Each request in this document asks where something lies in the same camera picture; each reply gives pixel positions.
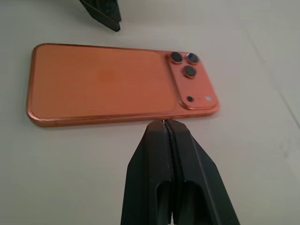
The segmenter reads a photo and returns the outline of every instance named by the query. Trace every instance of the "orange smartphone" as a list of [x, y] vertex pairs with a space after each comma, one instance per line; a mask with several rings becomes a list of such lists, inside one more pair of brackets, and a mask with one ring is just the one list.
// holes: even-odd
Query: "orange smartphone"
[[27, 114], [43, 127], [206, 116], [219, 108], [192, 53], [41, 44]]

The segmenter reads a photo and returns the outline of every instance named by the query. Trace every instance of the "white surface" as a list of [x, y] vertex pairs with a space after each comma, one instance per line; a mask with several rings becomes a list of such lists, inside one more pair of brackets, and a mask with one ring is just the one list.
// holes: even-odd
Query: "white surface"
[[[25, 113], [30, 56], [44, 42], [200, 55], [221, 110], [181, 121], [217, 164], [240, 223], [299, 224], [300, 130], [265, 67], [265, 61], [271, 65], [281, 56], [273, 58], [267, 47], [258, 51], [264, 37], [251, 29], [270, 25], [252, 20], [243, 11], [249, 12], [248, 5], [234, 0], [119, 4], [122, 30], [114, 33], [93, 21], [76, 0], [0, 2], [0, 224], [119, 224], [127, 164], [149, 123], [34, 126]], [[272, 16], [264, 15], [271, 23]], [[286, 44], [293, 33], [285, 32], [284, 38]], [[279, 51], [292, 57], [284, 47]], [[297, 76], [296, 63], [281, 63], [282, 71]]]

